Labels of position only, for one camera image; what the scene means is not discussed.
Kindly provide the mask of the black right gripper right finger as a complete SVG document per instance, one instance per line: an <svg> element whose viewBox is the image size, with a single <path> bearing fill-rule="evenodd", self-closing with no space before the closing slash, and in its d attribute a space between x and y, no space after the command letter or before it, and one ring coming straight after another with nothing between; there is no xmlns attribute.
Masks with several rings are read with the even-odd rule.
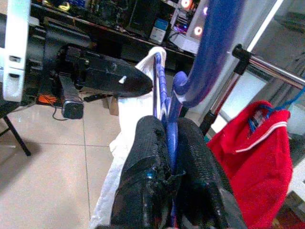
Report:
<svg viewBox="0 0 305 229"><path fill-rule="evenodd" d="M246 224L223 169L192 120L178 120L177 171L184 172L176 199L181 229L244 229Z"/></svg>

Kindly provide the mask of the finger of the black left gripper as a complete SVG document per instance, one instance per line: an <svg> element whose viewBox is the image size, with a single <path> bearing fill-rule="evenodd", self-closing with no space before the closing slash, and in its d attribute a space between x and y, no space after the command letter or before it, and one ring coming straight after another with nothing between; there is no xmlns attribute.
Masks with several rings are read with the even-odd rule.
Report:
<svg viewBox="0 0 305 229"><path fill-rule="evenodd" d="M76 85L118 97L137 97L152 91L150 77L118 59L87 58L76 64Z"/></svg>
<svg viewBox="0 0 305 229"><path fill-rule="evenodd" d="M70 77L59 76L61 83L62 115L68 119L83 118L83 102L79 98L78 90L75 88Z"/></svg>

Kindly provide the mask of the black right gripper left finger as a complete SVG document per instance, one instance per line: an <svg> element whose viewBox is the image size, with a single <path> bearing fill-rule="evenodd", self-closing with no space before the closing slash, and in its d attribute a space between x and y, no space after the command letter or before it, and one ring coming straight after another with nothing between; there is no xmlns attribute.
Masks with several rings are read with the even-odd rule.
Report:
<svg viewBox="0 0 305 229"><path fill-rule="evenodd" d="M154 116L141 118L115 193L111 225L130 229L161 229L170 214L171 177L166 133Z"/></svg>

